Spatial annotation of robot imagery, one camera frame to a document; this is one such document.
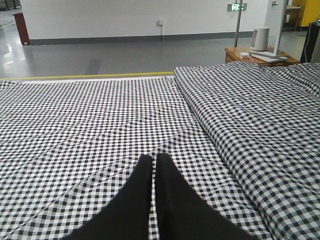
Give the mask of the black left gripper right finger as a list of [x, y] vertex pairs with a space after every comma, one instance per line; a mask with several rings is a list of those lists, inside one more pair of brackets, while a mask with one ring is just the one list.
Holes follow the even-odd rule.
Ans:
[[159, 153], [156, 158], [155, 203], [159, 237], [162, 240], [253, 238], [201, 199], [166, 153]]

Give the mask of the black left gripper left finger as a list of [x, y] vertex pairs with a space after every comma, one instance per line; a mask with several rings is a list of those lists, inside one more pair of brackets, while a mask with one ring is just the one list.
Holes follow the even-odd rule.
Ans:
[[147, 240], [152, 199], [153, 159], [141, 155], [117, 195], [65, 240]]

